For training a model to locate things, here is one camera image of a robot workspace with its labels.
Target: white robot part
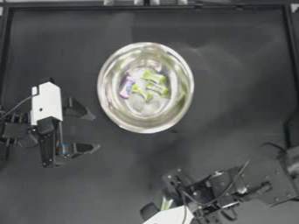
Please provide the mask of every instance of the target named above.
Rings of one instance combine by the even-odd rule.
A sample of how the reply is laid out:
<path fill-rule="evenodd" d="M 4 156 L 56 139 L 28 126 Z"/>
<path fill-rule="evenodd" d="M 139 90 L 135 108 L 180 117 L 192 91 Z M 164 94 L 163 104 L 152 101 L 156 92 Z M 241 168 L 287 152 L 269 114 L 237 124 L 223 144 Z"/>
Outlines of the white robot part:
<path fill-rule="evenodd" d="M 32 88 L 32 95 L 32 125 L 48 117 L 62 121 L 61 89 L 48 81 Z"/>
<path fill-rule="evenodd" d="M 144 224 L 191 224 L 192 219 L 193 215 L 189 208 L 179 206 L 159 212 Z"/>

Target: black tabletop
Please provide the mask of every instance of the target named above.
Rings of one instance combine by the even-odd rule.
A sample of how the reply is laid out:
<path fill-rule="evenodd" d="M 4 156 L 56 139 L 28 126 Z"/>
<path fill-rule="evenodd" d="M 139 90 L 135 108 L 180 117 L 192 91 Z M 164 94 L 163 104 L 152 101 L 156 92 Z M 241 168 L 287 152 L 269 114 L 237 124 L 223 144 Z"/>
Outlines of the black tabletop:
<path fill-rule="evenodd" d="M 96 90 L 108 56 L 143 41 L 169 46 L 195 79 L 185 117 L 152 135 L 109 121 Z M 65 119 L 65 139 L 99 142 L 101 150 L 60 169 L 42 169 L 38 150 L 14 148 L 0 172 L 2 223 L 141 223 L 139 209 L 171 169 L 201 179 L 241 165 L 263 142 L 284 145 L 283 123 L 296 99 L 279 10 L 17 10 L 4 73 L 8 108 L 44 77 L 97 116 L 95 122 Z M 267 209 L 252 201 L 237 212 L 237 223 L 295 224 L 299 206 Z"/>

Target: green object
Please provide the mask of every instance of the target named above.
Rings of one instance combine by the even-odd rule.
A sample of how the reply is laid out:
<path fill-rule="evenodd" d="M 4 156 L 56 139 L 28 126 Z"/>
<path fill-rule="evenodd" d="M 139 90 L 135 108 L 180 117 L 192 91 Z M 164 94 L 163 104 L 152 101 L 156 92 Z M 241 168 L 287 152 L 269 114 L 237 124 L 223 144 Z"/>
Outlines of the green object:
<path fill-rule="evenodd" d="M 168 87 L 157 85 L 156 83 L 148 81 L 145 84 L 145 88 L 153 90 L 160 96 L 165 97 L 168 95 Z"/>
<path fill-rule="evenodd" d="M 141 90 L 141 88 L 137 86 L 137 84 L 135 84 L 132 87 L 131 87 L 131 92 L 132 93 L 137 93 L 140 94 L 143 97 L 144 97 L 144 101 L 145 102 L 149 102 L 152 99 L 153 99 L 153 96 L 151 94 L 148 94 L 147 92 L 144 92 Z"/>
<path fill-rule="evenodd" d="M 152 81 L 159 85 L 163 85 L 167 81 L 165 77 L 159 73 L 151 73 L 148 70 L 144 70 L 141 78 L 144 80 Z"/>

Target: black background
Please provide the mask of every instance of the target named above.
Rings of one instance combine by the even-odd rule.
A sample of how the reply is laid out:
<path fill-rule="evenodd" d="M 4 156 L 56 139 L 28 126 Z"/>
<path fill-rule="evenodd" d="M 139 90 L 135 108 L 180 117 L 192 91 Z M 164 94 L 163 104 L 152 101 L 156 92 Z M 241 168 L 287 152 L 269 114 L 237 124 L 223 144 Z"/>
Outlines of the black background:
<path fill-rule="evenodd" d="M 195 79 L 185 117 L 152 135 L 131 133 L 108 120 L 96 90 L 108 56 L 143 41 L 169 46 Z M 296 99 L 280 10 L 17 10 L 4 74 L 6 108 L 44 77 L 53 77 L 62 96 L 84 102 L 97 116 L 95 122 L 65 119 L 65 139 L 99 142 L 101 150 L 60 169 L 42 169 L 37 149 L 13 149 L 0 172 L 1 223 L 141 223 L 139 209 L 155 199 L 171 169 L 201 179 L 241 165 L 263 142 L 284 145 L 283 123 Z M 268 209 L 252 201 L 237 212 L 239 224 L 295 224 L 299 206 L 289 202 Z"/>

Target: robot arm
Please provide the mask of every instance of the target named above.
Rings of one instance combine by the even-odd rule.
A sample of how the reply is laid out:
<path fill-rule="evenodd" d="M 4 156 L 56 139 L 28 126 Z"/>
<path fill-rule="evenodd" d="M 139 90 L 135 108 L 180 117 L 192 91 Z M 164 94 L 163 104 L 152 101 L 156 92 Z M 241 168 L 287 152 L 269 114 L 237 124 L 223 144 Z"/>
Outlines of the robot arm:
<path fill-rule="evenodd" d="M 219 215 L 235 221 L 233 207 L 252 199 L 261 200 L 269 207 L 295 200 L 299 197 L 299 146 L 288 151 L 271 143 L 263 147 L 272 151 L 279 149 L 277 155 L 251 163 L 248 160 L 241 167 L 216 171 L 201 181 L 193 181 L 180 169 L 167 173 L 163 195 L 172 206 L 164 210 L 164 206 L 157 209 L 153 204 L 147 205 L 141 209 L 145 224 L 189 224 L 192 221 L 217 224 Z M 179 216 L 176 222 L 167 221 L 173 214 Z"/>
<path fill-rule="evenodd" d="M 20 144 L 24 148 L 40 146 L 42 167 L 64 165 L 69 158 L 92 153 L 97 143 L 64 143 L 62 117 L 72 116 L 92 121 L 95 116 L 73 99 L 61 99 L 61 89 L 48 79 L 32 88 L 30 113 L 9 114 L 1 121 L 0 155 L 8 159 L 9 147 Z"/>

